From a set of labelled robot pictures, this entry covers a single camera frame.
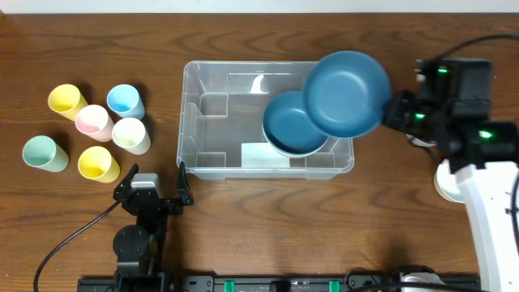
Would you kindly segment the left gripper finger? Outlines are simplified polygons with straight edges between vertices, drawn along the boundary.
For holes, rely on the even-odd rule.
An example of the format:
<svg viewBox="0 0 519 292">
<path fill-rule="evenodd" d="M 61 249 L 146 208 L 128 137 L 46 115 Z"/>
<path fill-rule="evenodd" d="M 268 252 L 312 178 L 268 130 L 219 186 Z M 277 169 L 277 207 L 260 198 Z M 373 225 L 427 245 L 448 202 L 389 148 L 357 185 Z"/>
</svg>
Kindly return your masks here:
<svg viewBox="0 0 519 292">
<path fill-rule="evenodd" d="M 139 166 L 137 163 L 134 163 L 130 168 L 127 175 L 123 178 L 123 180 L 114 188 L 113 199 L 116 201 L 127 201 L 127 199 L 131 196 L 132 187 L 131 181 L 133 177 L 139 172 Z"/>
<path fill-rule="evenodd" d="M 191 193 L 191 188 L 187 180 L 186 166 L 183 161 L 178 167 L 178 179 L 176 184 L 176 191 L 179 201 L 182 205 L 193 205 L 194 196 Z"/>
</svg>

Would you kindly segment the dark blue bowl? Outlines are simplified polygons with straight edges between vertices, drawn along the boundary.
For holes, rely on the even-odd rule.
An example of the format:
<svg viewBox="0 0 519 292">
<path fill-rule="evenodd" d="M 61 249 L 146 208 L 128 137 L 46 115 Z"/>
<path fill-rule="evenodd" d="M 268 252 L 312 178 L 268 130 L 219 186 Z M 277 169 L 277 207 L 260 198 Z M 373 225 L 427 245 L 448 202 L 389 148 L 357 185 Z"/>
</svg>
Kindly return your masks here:
<svg viewBox="0 0 519 292">
<path fill-rule="evenodd" d="M 310 152 L 326 136 L 307 115 L 301 91 L 287 91 L 274 97 L 264 111 L 262 123 L 268 138 L 286 152 Z"/>
<path fill-rule="evenodd" d="M 350 139 L 376 129 L 392 97 L 387 71 L 372 56 L 340 51 L 321 58 L 302 90 L 304 109 L 324 134 Z"/>
</svg>

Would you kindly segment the beige large bowl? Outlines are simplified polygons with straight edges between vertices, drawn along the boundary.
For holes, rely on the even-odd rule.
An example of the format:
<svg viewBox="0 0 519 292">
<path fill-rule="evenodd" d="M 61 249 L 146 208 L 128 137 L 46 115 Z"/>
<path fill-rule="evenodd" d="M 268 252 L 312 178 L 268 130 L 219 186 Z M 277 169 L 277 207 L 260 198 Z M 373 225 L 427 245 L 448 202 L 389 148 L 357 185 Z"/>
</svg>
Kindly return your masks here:
<svg viewBox="0 0 519 292">
<path fill-rule="evenodd" d="M 285 150 L 283 150 L 283 149 L 277 147 L 277 146 L 273 143 L 273 141 L 272 141 L 270 138 L 268 138 L 268 135 L 267 135 L 267 132 L 266 132 L 266 130 L 265 130 L 265 127 L 264 127 L 263 123 L 262 123 L 262 132 L 263 132 L 263 136 L 264 136 L 265 140 L 269 143 L 270 146 L 272 146 L 272 148 L 273 148 L 276 152 L 280 153 L 281 155 L 283 155 L 283 156 L 285 156 L 285 157 L 290 157 L 290 158 L 303 158 L 303 157 L 308 157 L 308 156 L 310 156 L 310 155 L 312 155 L 312 154 L 318 152 L 318 151 L 319 151 L 319 150 L 320 150 L 320 149 L 321 149 L 321 148 L 322 148 L 322 147 L 323 147 L 323 146 L 328 142 L 328 137 L 325 136 L 325 139 L 324 139 L 323 143 L 322 143 L 319 147 L 317 147 L 316 149 L 313 149 L 313 150 L 311 150 L 310 152 L 305 152 L 305 153 L 297 154 L 297 153 L 286 152 Z"/>
</svg>

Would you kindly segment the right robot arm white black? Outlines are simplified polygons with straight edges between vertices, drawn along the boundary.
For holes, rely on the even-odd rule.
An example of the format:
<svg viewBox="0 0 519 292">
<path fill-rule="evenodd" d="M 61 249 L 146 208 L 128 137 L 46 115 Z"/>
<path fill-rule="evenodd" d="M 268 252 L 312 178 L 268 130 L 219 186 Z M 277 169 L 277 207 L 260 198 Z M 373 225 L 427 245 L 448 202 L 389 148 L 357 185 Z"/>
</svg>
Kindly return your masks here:
<svg viewBox="0 0 519 292">
<path fill-rule="evenodd" d="M 417 73 L 421 89 L 399 92 L 383 124 L 435 143 L 465 202 L 482 289 L 516 291 L 518 180 L 506 183 L 488 166 L 518 163 L 518 127 L 491 120 L 491 62 L 437 57 Z"/>
</svg>

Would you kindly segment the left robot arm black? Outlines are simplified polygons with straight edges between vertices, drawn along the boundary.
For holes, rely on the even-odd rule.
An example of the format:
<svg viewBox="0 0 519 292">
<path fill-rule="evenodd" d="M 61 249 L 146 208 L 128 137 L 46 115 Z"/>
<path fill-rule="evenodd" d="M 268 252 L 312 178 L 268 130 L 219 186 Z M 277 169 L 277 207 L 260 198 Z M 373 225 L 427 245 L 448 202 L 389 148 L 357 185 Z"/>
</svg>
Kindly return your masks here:
<svg viewBox="0 0 519 292">
<path fill-rule="evenodd" d="M 167 218 L 182 214 L 183 208 L 194 203 L 187 181 L 185 165 L 179 166 L 177 196 L 161 197 L 157 174 L 141 174 L 134 164 L 114 189 L 114 199 L 136 217 L 134 225 L 120 229 L 113 240 L 117 268 L 128 276 L 151 275 L 161 265 Z"/>
</svg>

